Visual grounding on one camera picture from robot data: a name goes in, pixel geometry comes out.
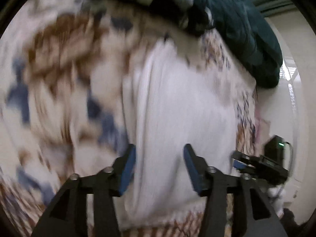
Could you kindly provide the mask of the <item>white knitted sweater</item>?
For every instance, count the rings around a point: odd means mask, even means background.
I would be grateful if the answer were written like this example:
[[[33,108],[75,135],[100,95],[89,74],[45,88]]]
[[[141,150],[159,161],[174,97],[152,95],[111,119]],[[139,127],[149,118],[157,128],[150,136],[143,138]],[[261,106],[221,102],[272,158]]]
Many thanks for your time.
[[[190,144],[221,172],[231,172],[240,119],[256,82],[222,40],[206,46],[207,65],[199,70],[180,58],[172,41],[159,40],[140,60],[131,57],[123,80],[129,141],[136,146],[133,182],[124,194],[122,227],[183,221],[202,212],[206,200],[193,190],[183,159]]]

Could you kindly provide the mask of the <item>white headboard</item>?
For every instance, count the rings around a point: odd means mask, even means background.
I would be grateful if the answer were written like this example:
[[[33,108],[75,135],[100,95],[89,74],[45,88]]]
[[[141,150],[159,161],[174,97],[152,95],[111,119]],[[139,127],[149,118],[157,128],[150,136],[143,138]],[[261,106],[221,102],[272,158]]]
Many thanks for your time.
[[[267,22],[280,43],[283,59],[277,87],[257,89],[258,106],[261,118],[270,123],[269,135],[278,135],[293,146],[293,151],[285,151],[284,164],[292,169],[284,201],[301,224],[310,217],[314,204],[306,194],[309,125],[298,53],[304,50],[304,37],[312,31],[296,11],[269,17]]]

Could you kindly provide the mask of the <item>dark teal fleece blanket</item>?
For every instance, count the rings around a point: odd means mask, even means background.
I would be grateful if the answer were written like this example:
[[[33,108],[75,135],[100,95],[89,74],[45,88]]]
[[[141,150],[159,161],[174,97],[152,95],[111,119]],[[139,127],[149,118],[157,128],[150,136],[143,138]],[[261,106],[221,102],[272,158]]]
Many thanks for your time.
[[[213,27],[261,88],[280,80],[282,51],[270,25],[250,0],[194,0],[209,9]]]

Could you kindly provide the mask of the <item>floral bed blanket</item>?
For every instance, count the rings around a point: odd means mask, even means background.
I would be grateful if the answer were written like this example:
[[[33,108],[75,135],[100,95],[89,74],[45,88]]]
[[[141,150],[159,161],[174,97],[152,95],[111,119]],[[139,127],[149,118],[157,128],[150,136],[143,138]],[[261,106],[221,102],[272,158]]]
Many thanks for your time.
[[[201,70],[207,44],[218,39],[225,44],[215,29],[195,38],[115,0],[28,0],[1,37],[1,207],[13,229],[30,236],[70,175],[96,174],[125,152],[123,80],[132,56],[172,41]],[[256,142],[253,93],[243,97],[254,117],[240,119],[235,149],[248,155]],[[203,214],[124,228],[123,196],[114,204],[127,236],[197,236]]]

